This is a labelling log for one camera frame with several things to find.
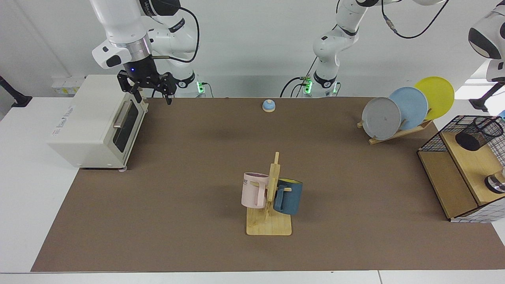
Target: pink mug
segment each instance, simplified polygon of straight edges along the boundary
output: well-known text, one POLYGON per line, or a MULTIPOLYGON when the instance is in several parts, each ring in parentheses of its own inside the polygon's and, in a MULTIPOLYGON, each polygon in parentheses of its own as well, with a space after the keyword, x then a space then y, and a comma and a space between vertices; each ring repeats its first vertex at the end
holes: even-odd
POLYGON ((269 176, 262 173, 244 173, 242 205, 249 208, 265 207, 265 191, 269 176))

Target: oven window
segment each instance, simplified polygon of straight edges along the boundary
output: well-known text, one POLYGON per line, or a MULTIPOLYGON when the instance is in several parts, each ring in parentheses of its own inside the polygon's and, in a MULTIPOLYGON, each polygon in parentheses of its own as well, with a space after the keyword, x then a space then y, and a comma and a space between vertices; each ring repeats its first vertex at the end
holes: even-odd
POLYGON ((114 145, 116 145, 121 153, 125 152, 126 144, 128 143, 128 139, 130 138, 130 134, 133 130, 133 125, 135 124, 137 117, 138 109, 135 106, 135 103, 133 103, 130 110, 128 111, 128 115, 126 117, 123 128, 116 130, 116 133, 114 134, 114 138, 112 140, 114 142, 114 145))

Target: wall socket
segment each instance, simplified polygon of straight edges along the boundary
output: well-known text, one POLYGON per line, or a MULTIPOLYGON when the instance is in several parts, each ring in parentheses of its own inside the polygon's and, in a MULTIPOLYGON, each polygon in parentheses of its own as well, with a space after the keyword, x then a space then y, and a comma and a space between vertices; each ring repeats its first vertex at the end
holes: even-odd
POLYGON ((52 88, 57 94, 73 96, 81 87, 86 77, 72 76, 69 78, 53 78, 52 88))

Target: mesh pen holder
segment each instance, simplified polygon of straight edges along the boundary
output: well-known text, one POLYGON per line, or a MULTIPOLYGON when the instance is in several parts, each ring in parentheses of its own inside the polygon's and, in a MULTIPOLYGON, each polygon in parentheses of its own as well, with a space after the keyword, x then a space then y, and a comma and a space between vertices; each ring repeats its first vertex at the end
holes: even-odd
POLYGON ((456 141, 466 150, 477 151, 502 135, 503 128, 496 120, 488 117, 476 117, 472 123, 456 135, 456 141))

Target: white wall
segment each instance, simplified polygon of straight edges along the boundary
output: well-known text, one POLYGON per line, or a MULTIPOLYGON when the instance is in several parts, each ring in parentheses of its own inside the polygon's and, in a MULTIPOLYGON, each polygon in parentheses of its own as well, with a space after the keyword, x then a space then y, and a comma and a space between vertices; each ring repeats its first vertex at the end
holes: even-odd
MULTIPOLYGON (((306 74, 314 58, 313 40, 335 24, 337 1, 181 2, 200 21, 201 49, 194 63, 200 75, 264 76, 275 83, 256 84, 254 92, 277 96, 285 78, 306 74)), ((360 40, 339 57, 341 94, 387 96, 431 75, 447 78, 458 89, 484 62, 469 46, 468 30, 498 2, 452 0, 432 28, 412 40, 395 36, 380 7, 370 8, 360 40)), ((439 8, 409 0, 385 7, 397 29, 407 35, 422 30, 439 8)), ((192 23, 190 16, 186 20, 192 23)), ((155 26, 150 19, 145 23, 155 26)), ((119 68, 102 70, 91 57, 104 38, 87 0, 0 1, 0 74, 25 94, 53 96, 52 76, 116 73, 119 68)), ((226 85, 220 79, 213 87, 215 92, 234 93, 248 78, 226 85)))

